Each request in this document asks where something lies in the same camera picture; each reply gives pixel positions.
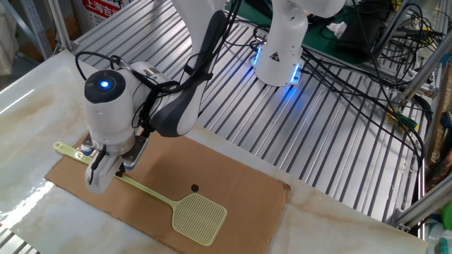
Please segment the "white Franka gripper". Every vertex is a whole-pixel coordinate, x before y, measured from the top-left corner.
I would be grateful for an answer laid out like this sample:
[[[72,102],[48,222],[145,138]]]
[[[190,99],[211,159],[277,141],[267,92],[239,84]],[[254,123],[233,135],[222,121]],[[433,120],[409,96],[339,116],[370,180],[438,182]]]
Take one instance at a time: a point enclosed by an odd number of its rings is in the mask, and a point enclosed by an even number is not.
[[[126,169],[122,157],[105,155],[100,159],[100,153],[94,156],[85,171],[85,186],[94,193],[106,191],[114,176],[121,178]]]

